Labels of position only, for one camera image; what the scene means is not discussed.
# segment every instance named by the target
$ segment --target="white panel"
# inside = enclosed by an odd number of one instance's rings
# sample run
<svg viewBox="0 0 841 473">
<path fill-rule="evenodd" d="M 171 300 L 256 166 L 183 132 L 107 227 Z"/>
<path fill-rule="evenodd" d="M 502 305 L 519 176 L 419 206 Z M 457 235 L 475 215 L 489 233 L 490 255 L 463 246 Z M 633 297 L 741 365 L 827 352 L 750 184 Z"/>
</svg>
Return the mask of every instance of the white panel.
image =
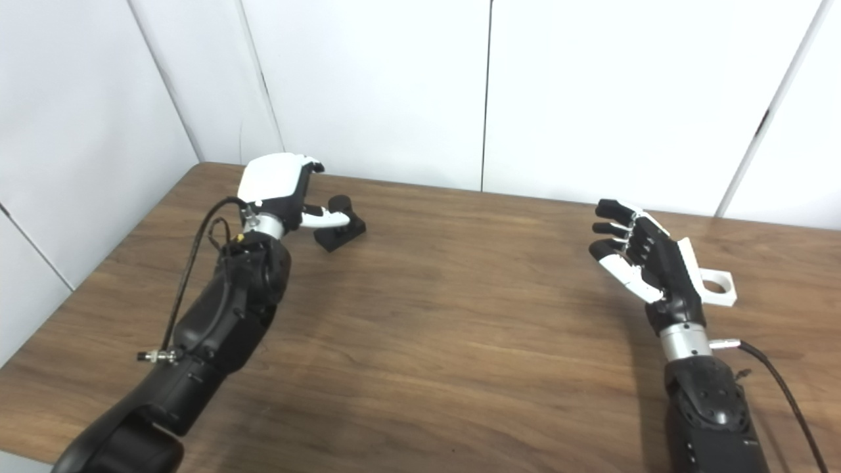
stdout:
<svg viewBox="0 0 841 473">
<path fill-rule="evenodd" d="M 206 161 L 282 151 L 237 0 L 131 0 Z"/>
<path fill-rule="evenodd" d="M 51 465 L 0 451 L 0 471 L 14 473 L 50 473 Z"/>
<path fill-rule="evenodd" d="M 75 287 L 197 162 L 125 2 L 0 7 L 0 201 Z"/>
<path fill-rule="evenodd" d="M 0 214 L 0 366 L 35 333 L 70 290 Z"/>
<path fill-rule="evenodd" d="M 484 190 L 712 215 L 818 0 L 495 0 Z"/>
<path fill-rule="evenodd" d="M 479 189 L 489 0 L 247 0 L 286 151 Z"/>
<path fill-rule="evenodd" d="M 841 7 L 815 36 L 726 217 L 841 230 Z"/>
</svg>

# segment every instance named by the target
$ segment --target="wooden table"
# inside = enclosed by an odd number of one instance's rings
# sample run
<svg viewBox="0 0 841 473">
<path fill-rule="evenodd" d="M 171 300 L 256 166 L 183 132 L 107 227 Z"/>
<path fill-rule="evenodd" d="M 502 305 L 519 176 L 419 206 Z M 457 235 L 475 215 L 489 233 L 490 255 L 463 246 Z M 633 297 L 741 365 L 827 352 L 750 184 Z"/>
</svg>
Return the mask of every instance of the wooden table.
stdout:
<svg viewBox="0 0 841 473">
<path fill-rule="evenodd" d="M 55 461 L 145 375 L 135 352 L 159 343 L 196 227 L 240 174 L 190 171 L 0 370 L 0 449 Z M 592 205 L 313 177 L 309 202 L 333 194 L 368 233 L 331 254 L 284 238 L 278 317 L 184 439 L 181 472 L 669 470 L 659 341 L 587 252 Z M 766 350 L 841 468 L 841 233 L 657 217 L 733 272 L 711 337 Z M 205 245 L 189 300 L 213 261 Z M 817 471 L 770 375 L 722 357 L 754 370 L 772 471 Z"/>
</svg>

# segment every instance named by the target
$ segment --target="white robotic hand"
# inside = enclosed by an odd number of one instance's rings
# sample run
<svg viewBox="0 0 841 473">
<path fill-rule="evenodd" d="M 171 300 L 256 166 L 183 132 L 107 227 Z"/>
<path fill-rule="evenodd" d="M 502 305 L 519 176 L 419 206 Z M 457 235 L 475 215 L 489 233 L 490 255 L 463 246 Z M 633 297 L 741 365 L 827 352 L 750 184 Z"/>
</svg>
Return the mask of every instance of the white robotic hand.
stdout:
<svg viewBox="0 0 841 473">
<path fill-rule="evenodd" d="M 244 215 L 245 231 L 261 231 L 280 239 L 301 226 L 315 228 L 319 229 L 315 239 L 328 251 L 365 232 L 365 223 L 353 214 L 346 196 L 331 199 L 329 209 L 304 203 L 309 175 L 322 172 L 324 166 L 317 159 L 289 152 L 249 162 L 237 192 L 250 210 Z"/>
<path fill-rule="evenodd" d="M 593 224 L 595 233 L 613 235 L 590 245 L 590 254 L 641 299 L 652 304 L 669 292 L 695 292 L 707 304 L 732 306 L 736 301 L 733 277 L 726 271 L 698 267 L 689 238 L 678 242 L 648 212 L 618 200 L 602 199 L 596 215 L 616 222 Z M 704 287 L 715 282 L 725 292 Z"/>
</svg>

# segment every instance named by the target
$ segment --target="robotic arm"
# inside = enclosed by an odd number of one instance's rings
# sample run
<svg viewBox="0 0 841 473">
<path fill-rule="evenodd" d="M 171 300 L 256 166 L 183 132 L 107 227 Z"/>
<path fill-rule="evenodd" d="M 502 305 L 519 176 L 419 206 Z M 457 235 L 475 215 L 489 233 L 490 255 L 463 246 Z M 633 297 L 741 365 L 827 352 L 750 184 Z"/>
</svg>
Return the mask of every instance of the robotic arm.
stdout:
<svg viewBox="0 0 841 473">
<path fill-rule="evenodd" d="M 732 306 L 736 300 L 730 273 L 699 268 L 689 239 L 675 242 L 638 207 L 603 199 L 595 214 L 616 223 L 593 225 L 613 238 L 592 243 L 590 254 L 646 302 L 648 322 L 669 361 L 666 433 L 674 471 L 768 473 L 744 390 L 730 367 L 712 356 L 729 341 L 711 345 L 706 337 L 702 305 Z M 704 279 L 726 292 L 707 290 Z"/>
<path fill-rule="evenodd" d="M 332 252 L 365 232 L 344 195 L 329 209 L 304 203 L 310 174 L 323 171 L 315 159 L 292 153 L 248 164 L 238 198 L 223 201 L 240 206 L 243 232 L 220 247 L 213 278 L 174 327 L 172 343 L 139 353 L 154 363 L 152 371 L 72 441 L 53 473 L 176 471 L 183 457 L 176 436 L 187 434 L 272 324 L 292 263 L 283 236 L 315 228 L 315 240 Z"/>
</svg>

